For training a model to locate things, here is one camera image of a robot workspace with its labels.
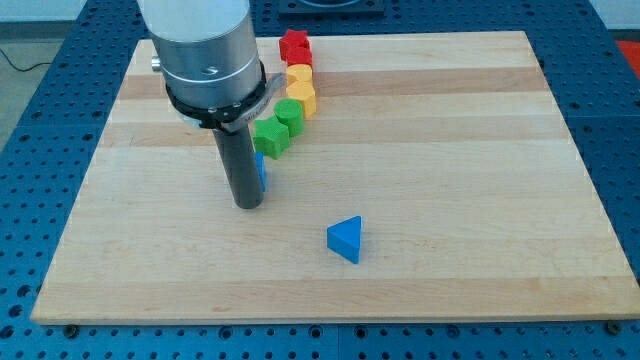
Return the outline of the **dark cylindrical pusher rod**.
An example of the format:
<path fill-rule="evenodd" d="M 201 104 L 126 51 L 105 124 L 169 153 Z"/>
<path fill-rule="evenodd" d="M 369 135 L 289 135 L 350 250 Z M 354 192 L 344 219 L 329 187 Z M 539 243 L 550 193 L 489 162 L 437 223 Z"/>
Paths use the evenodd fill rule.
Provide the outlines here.
<path fill-rule="evenodd" d="M 214 130 L 213 135 L 235 204 L 242 209 L 257 208 L 263 190 L 248 127 L 232 133 Z"/>

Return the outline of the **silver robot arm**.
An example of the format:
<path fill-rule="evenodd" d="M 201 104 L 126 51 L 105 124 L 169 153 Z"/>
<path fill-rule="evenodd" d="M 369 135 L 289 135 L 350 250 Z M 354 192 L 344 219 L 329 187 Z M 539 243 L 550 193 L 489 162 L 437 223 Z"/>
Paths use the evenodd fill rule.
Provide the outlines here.
<path fill-rule="evenodd" d="M 212 131 L 236 205 L 254 209 L 263 188 L 249 132 L 285 85 L 260 60 L 247 0 L 139 0 L 168 98 L 190 125 Z"/>

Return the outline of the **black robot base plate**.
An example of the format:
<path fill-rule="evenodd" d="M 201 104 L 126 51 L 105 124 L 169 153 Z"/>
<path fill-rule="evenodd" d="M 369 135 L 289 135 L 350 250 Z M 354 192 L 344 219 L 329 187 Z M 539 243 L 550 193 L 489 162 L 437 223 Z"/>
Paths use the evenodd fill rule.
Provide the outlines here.
<path fill-rule="evenodd" d="M 280 15 L 382 14 L 385 0 L 280 0 Z"/>

